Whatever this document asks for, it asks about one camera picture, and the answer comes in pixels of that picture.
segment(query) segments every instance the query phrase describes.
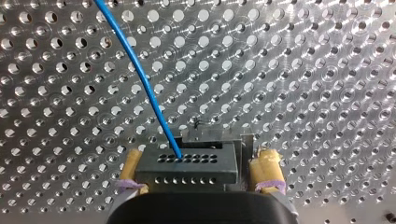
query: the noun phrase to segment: purple band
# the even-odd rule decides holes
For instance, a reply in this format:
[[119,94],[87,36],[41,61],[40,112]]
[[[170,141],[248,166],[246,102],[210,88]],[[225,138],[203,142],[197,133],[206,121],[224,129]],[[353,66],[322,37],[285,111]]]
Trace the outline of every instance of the purple band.
[[271,187],[275,187],[279,189],[279,191],[283,194],[286,193],[285,191],[286,183],[285,181],[282,180],[268,180],[268,181],[260,182],[256,185],[256,192],[259,192],[260,190],[262,190],[262,188],[271,188]]
[[141,189],[145,186],[144,184],[134,182],[132,179],[118,180],[116,185],[121,191],[125,191],[126,189]]

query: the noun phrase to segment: metal surface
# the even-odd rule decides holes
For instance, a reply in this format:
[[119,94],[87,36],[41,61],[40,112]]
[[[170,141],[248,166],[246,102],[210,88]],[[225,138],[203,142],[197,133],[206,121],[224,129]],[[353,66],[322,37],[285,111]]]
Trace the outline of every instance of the metal surface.
[[136,167],[135,178],[147,183],[150,191],[224,191],[236,184],[238,168],[233,143],[221,148],[184,148],[177,159],[172,149],[147,147]]
[[[303,223],[387,223],[393,1],[109,5],[174,134],[249,127],[284,155]],[[3,0],[0,48],[1,220],[97,223],[126,150],[165,142],[117,38],[89,0]]]

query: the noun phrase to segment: perforated metal panel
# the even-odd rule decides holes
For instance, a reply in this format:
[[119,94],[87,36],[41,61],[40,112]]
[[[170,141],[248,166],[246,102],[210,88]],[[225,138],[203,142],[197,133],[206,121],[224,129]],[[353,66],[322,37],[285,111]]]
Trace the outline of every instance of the perforated metal panel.
[[[303,223],[395,211],[394,1],[108,1],[174,134],[242,126]],[[0,6],[2,222],[97,223],[127,149],[166,139],[92,1]]]

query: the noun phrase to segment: blue wire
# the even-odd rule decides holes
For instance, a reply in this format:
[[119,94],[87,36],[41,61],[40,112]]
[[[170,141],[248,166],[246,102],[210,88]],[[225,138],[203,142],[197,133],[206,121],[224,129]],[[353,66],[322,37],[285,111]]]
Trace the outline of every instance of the blue wire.
[[152,89],[149,85],[149,81],[146,78],[146,73],[143,70],[142,64],[140,64],[139,59],[137,58],[136,54],[134,53],[134,50],[132,49],[132,47],[129,46],[129,43],[128,43],[128,40],[126,39],[125,34],[123,33],[123,31],[117,24],[116,19],[113,17],[111,12],[108,10],[108,8],[106,7],[103,0],[94,0],[94,2],[99,7],[99,9],[102,11],[103,15],[106,17],[108,24],[115,31],[116,36],[119,38],[126,53],[128,54],[129,58],[131,59],[132,63],[134,64],[134,67],[136,68],[136,72],[139,75],[140,80],[143,83],[143,87],[146,90],[146,93],[148,95],[151,106],[154,109],[154,113],[157,116],[157,119],[160,122],[161,126],[163,127],[163,131],[165,132],[165,135],[169,140],[169,144],[171,145],[172,149],[174,150],[176,156],[178,158],[181,158],[180,148],[178,148],[175,138],[172,135],[172,132],[169,129],[168,125],[166,124],[165,118],[163,117],[163,113],[161,113],[161,110],[158,106],[157,100],[155,99],[154,92],[152,91]]

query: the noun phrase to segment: black plastic part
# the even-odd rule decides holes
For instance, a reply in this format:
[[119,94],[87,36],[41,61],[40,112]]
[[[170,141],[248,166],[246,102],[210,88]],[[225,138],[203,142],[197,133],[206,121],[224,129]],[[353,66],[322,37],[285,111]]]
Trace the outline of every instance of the black plastic part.
[[149,193],[122,204],[107,224],[297,224],[271,195],[249,192]]

